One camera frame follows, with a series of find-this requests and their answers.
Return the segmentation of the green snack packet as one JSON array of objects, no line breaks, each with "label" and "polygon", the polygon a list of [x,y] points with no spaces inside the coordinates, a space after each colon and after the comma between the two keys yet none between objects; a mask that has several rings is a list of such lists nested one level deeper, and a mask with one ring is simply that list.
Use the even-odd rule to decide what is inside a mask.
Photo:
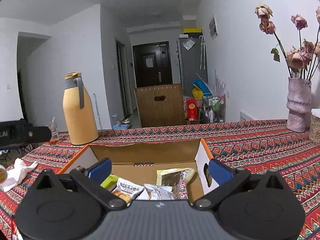
[{"label": "green snack packet", "polygon": [[113,191],[114,188],[117,185],[117,181],[118,181],[119,177],[114,175],[114,174],[110,174],[101,184],[100,186],[108,191]]}]

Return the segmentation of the white snack packet with biscuit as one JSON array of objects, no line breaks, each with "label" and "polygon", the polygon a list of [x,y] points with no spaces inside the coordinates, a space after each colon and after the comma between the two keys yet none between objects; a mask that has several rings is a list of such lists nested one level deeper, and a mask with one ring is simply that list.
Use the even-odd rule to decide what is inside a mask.
[{"label": "white snack packet with biscuit", "polygon": [[126,204],[130,204],[132,200],[136,199],[144,190],[143,186],[137,185],[131,181],[119,178],[112,194],[124,200]]}]

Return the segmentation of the patterned red tablecloth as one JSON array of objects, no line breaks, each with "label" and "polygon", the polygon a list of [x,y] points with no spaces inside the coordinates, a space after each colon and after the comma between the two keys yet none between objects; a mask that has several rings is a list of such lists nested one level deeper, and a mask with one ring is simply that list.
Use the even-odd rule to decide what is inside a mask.
[{"label": "patterned red tablecloth", "polygon": [[[299,239],[319,239],[319,147],[309,140],[308,132],[288,130],[285,120],[106,130],[95,143],[123,145],[196,138],[204,139],[213,157],[229,167],[243,167],[256,174],[277,169],[305,211]],[[62,133],[58,144],[43,144],[23,157],[26,164],[37,162],[38,166],[20,185],[1,193],[1,232],[5,239],[11,239],[11,219],[39,173],[46,168],[60,171],[80,150]]]}]

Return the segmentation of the white crumpled cloth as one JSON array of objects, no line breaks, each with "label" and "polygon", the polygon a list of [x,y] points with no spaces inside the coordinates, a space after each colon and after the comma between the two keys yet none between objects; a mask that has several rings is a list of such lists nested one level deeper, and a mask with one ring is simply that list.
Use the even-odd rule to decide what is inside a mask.
[{"label": "white crumpled cloth", "polygon": [[27,176],[27,174],[38,166],[38,162],[34,161],[32,164],[27,165],[22,159],[17,158],[14,162],[14,168],[6,170],[1,165],[1,190],[8,192]]}]

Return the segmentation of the clear drinking glass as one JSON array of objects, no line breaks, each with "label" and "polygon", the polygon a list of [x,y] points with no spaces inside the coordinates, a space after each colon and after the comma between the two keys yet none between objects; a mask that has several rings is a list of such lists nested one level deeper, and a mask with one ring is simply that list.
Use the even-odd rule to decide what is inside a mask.
[{"label": "clear drinking glass", "polygon": [[59,133],[57,130],[57,123],[56,123],[55,117],[52,118],[52,120],[48,123],[47,126],[50,129],[51,134],[52,134],[51,140],[58,139]]}]

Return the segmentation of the orange cardboard snack box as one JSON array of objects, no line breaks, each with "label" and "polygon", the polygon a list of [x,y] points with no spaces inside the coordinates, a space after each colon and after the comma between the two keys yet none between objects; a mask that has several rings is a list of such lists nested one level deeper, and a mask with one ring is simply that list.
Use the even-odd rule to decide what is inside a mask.
[{"label": "orange cardboard snack box", "polygon": [[213,158],[204,139],[131,145],[87,145],[58,174],[82,166],[88,168],[103,158],[112,163],[112,173],[135,184],[156,184],[158,170],[188,168],[195,174],[187,186],[191,203],[216,189],[218,183],[208,174]]}]

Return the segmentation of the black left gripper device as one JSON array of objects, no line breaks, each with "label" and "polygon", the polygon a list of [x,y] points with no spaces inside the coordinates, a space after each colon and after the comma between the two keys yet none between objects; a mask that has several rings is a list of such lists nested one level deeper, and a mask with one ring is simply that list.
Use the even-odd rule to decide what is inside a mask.
[{"label": "black left gripper device", "polygon": [[52,133],[47,126],[33,126],[24,119],[1,122],[1,148],[49,142]]}]

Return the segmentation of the yellow thermos jug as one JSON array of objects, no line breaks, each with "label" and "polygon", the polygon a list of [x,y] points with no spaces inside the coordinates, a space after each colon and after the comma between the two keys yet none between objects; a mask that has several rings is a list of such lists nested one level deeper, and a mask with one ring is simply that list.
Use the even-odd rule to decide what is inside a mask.
[{"label": "yellow thermos jug", "polygon": [[79,146],[93,142],[99,134],[91,98],[84,86],[81,73],[65,75],[65,82],[62,105],[71,143]]}]

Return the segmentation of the red canister on floor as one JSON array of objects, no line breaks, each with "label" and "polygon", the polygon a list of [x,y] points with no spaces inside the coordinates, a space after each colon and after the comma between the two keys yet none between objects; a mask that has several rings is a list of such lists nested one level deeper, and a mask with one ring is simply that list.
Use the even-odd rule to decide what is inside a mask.
[{"label": "red canister on floor", "polygon": [[194,98],[187,98],[187,114],[189,121],[197,120],[197,102]]}]

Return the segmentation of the blue and yellow dustpan set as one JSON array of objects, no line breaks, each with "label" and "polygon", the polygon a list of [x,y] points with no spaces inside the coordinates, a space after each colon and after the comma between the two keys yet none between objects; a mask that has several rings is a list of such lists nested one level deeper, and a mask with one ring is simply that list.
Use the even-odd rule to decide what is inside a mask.
[{"label": "blue and yellow dustpan set", "polygon": [[212,93],[205,82],[201,79],[197,79],[192,83],[192,95],[196,100],[202,99],[204,96],[211,96]]}]

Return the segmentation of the dried pink roses bouquet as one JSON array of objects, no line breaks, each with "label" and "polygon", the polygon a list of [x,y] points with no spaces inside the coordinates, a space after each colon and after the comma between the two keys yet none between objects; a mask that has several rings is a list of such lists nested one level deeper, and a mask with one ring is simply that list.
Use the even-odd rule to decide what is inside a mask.
[{"label": "dried pink roses bouquet", "polygon": [[271,21],[273,17],[272,9],[268,5],[263,4],[257,6],[254,13],[260,20],[260,31],[276,38],[277,45],[271,49],[273,60],[280,62],[280,56],[283,55],[289,77],[311,81],[316,69],[319,68],[319,30],[317,30],[315,42],[302,38],[301,31],[308,27],[308,22],[299,14],[292,15],[291,22],[294,24],[299,35],[299,47],[292,47],[286,51],[276,33],[276,25]]}]

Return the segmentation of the dark entrance door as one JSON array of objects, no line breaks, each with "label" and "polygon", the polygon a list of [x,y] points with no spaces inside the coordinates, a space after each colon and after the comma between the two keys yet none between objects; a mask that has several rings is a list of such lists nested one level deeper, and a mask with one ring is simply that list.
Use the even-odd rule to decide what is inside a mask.
[{"label": "dark entrance door", "polygon": [[132,49],[137,87],[173,84],[168,41],[135,45]]}]

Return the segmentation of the grey refrigerator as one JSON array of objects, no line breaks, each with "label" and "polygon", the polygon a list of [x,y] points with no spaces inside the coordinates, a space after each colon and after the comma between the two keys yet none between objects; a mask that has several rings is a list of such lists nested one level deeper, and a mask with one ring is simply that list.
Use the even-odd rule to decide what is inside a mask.
[{"label": "grey refrigerator", "polygon": [[205,70],[200,69],[200,35],[202,34],[189,34],[189,37],[179,37],[177,39],[181,85],[185,96],[193,96],[193,81],[201,78],[208,82],[207,68]]}]

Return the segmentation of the white umbrella hanging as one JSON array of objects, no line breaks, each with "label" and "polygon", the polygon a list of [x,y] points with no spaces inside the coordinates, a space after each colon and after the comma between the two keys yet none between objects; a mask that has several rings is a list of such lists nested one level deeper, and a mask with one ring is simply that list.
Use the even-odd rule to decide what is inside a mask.
[{"label": "white umbrella hanging", "polygon": [[201,55],[200,55],[200,69],[206,69],[206,43],[203,35],[200,35],[200,47],[201,47]]}]

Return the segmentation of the yellow box on fridge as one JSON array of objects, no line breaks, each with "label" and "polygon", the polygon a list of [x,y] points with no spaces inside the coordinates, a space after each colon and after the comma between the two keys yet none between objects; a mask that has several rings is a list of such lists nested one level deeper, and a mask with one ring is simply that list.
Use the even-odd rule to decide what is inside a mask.
[{"label": "yellow box on fridge", "polygon": [[184,29],[183,29],[183,33],[184,33],[184,34],[188,34],[188,33],[202,33],[202,29],[201,29],[201,28],[184,28]]}]

